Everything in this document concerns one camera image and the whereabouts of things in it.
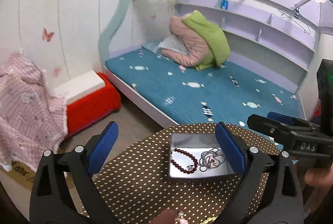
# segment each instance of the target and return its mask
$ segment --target blue clamp pad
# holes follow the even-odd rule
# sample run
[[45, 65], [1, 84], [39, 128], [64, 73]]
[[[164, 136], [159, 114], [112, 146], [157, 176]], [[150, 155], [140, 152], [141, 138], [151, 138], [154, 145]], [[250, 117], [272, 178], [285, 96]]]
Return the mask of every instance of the blue clamp pad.
[[241, 137], [233, 135], [223, 122], [215, 127], [215, 138], [235, 173], [244, 175], [247, 164], [247, 145]]
[[278, 122], [282, 122], [288, 125], [294, 125], [295, 121], [293, 117], [289, 117], [289, 116], [285, 116], [279, 113], [275, 113], [275, 112], [270, 112], [267, 114], [267, 118], [271, 119], [271, 120], [275, 120]]
[[109, 124], [103, 131], [103, 136], [89, 155], [89, 168], [87, 173], [90, 177], [99, 173], [114, 143], [118, 138], [118, 125], [115, 122]]

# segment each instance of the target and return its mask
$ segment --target red bead bracelet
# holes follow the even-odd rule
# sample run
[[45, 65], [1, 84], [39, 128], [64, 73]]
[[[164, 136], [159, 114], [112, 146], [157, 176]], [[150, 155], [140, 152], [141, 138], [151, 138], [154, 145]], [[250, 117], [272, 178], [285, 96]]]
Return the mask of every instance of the red bead bracelet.
[[171, 152], [178, 152], [178, 153], [181, 153], [183, 155], [186, 155], [190, 159], [192, 159], [192, 161], [194, 162], [194, 165], [187, 166], [188, 170], [186, 170], [183, 167], [181, 167], [179, 164], [177, 164], [177, 162], [172, 159], [172, 156], [170, 156], [171, 164], [174, 165], [177, 169], [179, 169], [181, 172], [187, 173], [187, 174], [191, 174], [191, 173], [194, 173], [196, 171], [196, 168], [198, 167], [198, 160], [192, 154], [190, 154], [190, 153], [188, 153], [184, 150], [177, 149], [177, 148], [171, 149]]

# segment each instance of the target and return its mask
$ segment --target floor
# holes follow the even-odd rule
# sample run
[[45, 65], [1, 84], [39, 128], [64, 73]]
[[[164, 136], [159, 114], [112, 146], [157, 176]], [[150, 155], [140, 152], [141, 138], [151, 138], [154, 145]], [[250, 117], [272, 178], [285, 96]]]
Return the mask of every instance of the floor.
[[[61, 148], [68, 152], [77, 145], [84, 145], [93, 135], [100, 134], [110, 121], [119, 125], [119, 135], [106, 162], [120, 154], [134, 142], [144, 139], [162, 129], [162, 127], [141, 111], [124, 95], [120, 111], [111, 113], [109, 116], [84, 129], [61, 144]], [[6, 189], [9, 197], [22, 214], [29, 219], [29, 200], [31, 192], [19, 185], [0, 170], [0, 181]], [[73, 201], [78, 212], [82, 212], [82, 204], [75, 187], [69, 187]]]

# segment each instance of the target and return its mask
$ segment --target jewelry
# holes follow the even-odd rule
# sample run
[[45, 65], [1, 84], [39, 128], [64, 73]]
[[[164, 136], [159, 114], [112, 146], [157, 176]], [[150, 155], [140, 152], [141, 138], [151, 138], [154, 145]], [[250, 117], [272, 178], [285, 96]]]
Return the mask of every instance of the jewelry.
[[216, 169], [221, 164], [225, 162], [225, 157], [222, 155], [222, 152], [217, 148], [212, 148], [208, 152], [203, 152], [201, 158], [199, 159], [199, 170], [205, 172], [210, 169]]
[[216, 216], [208, 217], [204, 221], [200, 222], [200, 224], [207, 224], [209, 221], [214, 221], [216, 220]]
[[189, 224], [189, 222], [184, 218], [184, 212], [180, 211], [177, 213], [176, 218], [174, 219], [175, 222], [179, 224]]
[[177, 164], [177, 162], [172, 159], [172, 156], [170, 156], [171, 164], [174, 165], [177, 169], [179, 169], [181, 172], [187, 173], [187, 174], [191, 174], [196, 171], [196, 168], [198, 167], [198, 160], [192, 154], [190, 154], [184, 150], [178, 149], [178, 148], [171, 149], [171, 152], [178, 152], [183, 155], [186, 155], [189, 158], [191, 158], [194, 162], [194, 165], [187, 166], [186, 168], [188, 168], [188, 170], [186, 170], [186, 169], [182, 168], [179, 164]]

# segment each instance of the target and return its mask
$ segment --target teal mattress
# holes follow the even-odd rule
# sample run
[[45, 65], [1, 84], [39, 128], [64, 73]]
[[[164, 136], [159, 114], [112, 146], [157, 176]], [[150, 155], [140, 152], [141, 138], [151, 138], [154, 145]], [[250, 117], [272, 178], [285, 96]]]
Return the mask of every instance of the teal mattress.
[[142, 49], [109, 59], [106, 67], [179, 124], [223, 121], [247, 128], [252, 114], [299, 116], [293, 93], [229, 61], [224, 68], [182, 71]]

